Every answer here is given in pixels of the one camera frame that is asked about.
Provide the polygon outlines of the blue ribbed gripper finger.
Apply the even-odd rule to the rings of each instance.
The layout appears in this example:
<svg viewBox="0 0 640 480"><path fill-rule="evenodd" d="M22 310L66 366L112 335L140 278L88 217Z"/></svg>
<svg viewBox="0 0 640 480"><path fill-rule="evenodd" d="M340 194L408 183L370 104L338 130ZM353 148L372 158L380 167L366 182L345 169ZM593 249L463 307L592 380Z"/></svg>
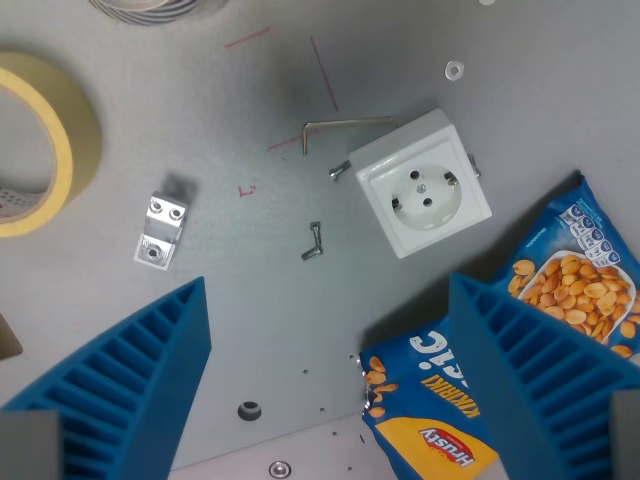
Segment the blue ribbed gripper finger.
<svg viewBox="0 0 640 480"><path fill-rule="evenodd" d="M58 414L65 479L166 479L210 351L198 277L96 336L1 409Z"/></svg>
<svg viewBox="0 0 640 480"><path fill-rule="evenodd" d="M638 388L637 366L459 273L448 316L454 356L509 478L613 478L610 401Z"/></svg>

